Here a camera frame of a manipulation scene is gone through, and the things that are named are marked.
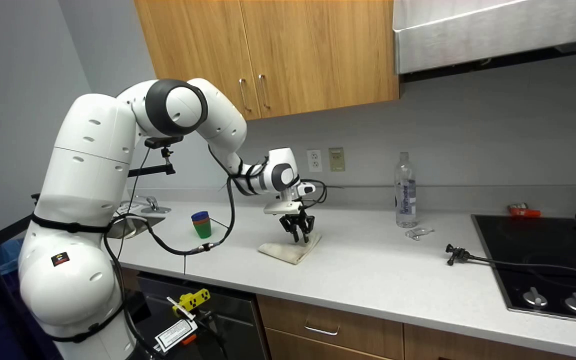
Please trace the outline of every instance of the water bottle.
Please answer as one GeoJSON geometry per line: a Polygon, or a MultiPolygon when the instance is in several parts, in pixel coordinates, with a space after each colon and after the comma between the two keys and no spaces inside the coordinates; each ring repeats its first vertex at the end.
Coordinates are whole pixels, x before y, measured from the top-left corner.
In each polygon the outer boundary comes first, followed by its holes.
{"type": "Polygon", "coordinates": [[[402,228],[417,226],[415,173],[407,152],[399,153],[395,168],[395,211],[397,225],[402,228]]]}

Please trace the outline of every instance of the white countertop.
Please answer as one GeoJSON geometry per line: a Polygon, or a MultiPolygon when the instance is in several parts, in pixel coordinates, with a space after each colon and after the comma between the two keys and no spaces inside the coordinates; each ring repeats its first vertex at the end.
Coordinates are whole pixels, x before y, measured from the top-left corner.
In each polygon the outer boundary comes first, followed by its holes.
{"type": "MultiPolygon", "coordinates": [[[[228,224],[221,203],[160,202],[172,208],[153,230],[169,246],[203,244],[190,215],[208,210],[228,224]]],[[[263,255],[266,242],[292,242],[278,216],[258,205],[237,205],[230,237],[214,250],[184,258],[160,248],[142,233],[125,241],[121,264],[266,296],[334,308],[471,337],[576,356],[576,321],[509,311],[492,269],[457,262],[448,266],[446,244],[485,256],[470,214],[422,212],[420,226],[436,232],[414,241],[388,210],[314,207],[322,239],[298,265],[263,255]]],[[[210,241],[224,228],[213,223],[210,241]]],[[[112,241],[115,253],[119,241],[112,241]]]]}

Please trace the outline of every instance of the range hood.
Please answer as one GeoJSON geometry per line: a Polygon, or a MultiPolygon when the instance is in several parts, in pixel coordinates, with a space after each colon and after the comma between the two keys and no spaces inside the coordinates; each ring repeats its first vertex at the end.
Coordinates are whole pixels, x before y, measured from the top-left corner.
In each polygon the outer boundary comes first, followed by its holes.
{"type": "Polygon", "coordinates": [[[398,74],[564,51],[576,43],[576,0],[394,0],[392,29],[398,74]]]}

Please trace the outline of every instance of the towel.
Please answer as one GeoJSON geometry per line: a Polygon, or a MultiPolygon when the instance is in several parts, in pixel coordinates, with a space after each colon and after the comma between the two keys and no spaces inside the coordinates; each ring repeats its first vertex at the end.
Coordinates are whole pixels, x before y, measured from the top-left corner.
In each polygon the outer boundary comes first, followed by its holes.
{"type": "Polygon", "coordinates": [[[302,241],[298,243],[265,243],[259,246],[257,250],[259,253],[297,265],[304,260],[306,255],[313,251],[313,248],[320,242],[321,238],[322,234],[311,232],[308,236],[308,243],[306,244],[302,241]]]}

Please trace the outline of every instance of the black cooktop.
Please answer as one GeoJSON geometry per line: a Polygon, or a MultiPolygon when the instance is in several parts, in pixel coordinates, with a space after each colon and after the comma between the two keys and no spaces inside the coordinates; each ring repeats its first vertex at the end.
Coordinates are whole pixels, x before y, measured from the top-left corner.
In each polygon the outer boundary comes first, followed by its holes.
{"type": "MultiPolygon", "coordinates": [[[[489,259],[576,268],[576,221],[472,215],[489,259]]],[[[576,271],[496,264],[509,310],[576,319],[576,271]]]]}

